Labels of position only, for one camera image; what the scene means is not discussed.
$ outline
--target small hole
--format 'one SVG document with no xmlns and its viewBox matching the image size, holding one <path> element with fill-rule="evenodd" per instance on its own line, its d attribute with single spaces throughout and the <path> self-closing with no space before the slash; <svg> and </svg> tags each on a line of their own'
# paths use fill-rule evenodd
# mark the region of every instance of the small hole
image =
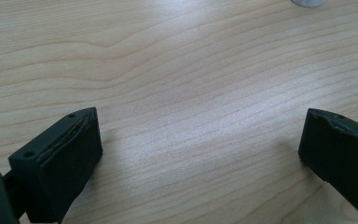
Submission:
<svg viewBox="0 0 358 224">
<path fill-rule="evenodd" d="M 29 158 L 29 157 L 32 157 L 33 155 L 34 155 L 33 152 L 25 152 L 24 157 Z"/>
<path fill-rule="evenodd" d="M 334 118 L 335 119 L 345 119 L 345 117 L 342 115 L 335 115 Z"/>
</svg>

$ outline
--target white object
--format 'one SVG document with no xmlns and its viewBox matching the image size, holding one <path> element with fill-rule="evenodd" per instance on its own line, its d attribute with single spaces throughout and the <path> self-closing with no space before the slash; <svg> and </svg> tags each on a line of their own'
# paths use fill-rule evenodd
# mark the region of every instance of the white object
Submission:
<svg viewBox="0 0 358 224">
<path fill-rule="evenodd" d="M 318 7 L 324 3 L 324 0 L 292 0 L 292 2 L 302 7 Z"/>
</svg>

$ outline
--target wood grain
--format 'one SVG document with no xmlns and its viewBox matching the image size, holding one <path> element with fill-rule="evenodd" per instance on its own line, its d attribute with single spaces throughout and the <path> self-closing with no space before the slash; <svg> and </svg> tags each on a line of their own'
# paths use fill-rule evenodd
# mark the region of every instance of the wood grain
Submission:
<svg viewBox="0 0 358 224">
<path fill-rule="evenodd" d="M 358 223 L 297 156 L 309 107 L 358 121 L 358 0 L 0 0 L 0 172 L 88 106 L 63 223 Z"/>
</svg>

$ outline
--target clip jaw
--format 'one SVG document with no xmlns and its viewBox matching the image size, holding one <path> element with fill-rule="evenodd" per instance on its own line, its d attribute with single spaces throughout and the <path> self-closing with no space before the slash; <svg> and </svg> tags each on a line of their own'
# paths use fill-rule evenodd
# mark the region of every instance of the clip jaw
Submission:
<svg viewBox="0 0 358 224">
<path fill-rule="evenodd" d="M 13 217 L 62 222 L 102 155 L 95 107 L 60 119 L 9 157 L 4 182 Z"/>
<path fill-rule="evenodd" d="M 298 154 L 358 210 L 358 123 L 309 109 Z"/>
</svg>

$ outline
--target wooden table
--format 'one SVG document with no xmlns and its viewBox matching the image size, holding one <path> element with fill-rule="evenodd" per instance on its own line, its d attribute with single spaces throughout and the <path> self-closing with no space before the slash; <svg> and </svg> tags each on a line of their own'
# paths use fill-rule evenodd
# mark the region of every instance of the wooden table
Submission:
<svg viewBox="0 0 358 224">
<path fill-rule="evenodd" d="M 0 172 L 89 106 L 63 223 L 358 223 L 297 156 L 309 107 L 358 121 L 358 0 L 0 1 Z"/>
</svg>

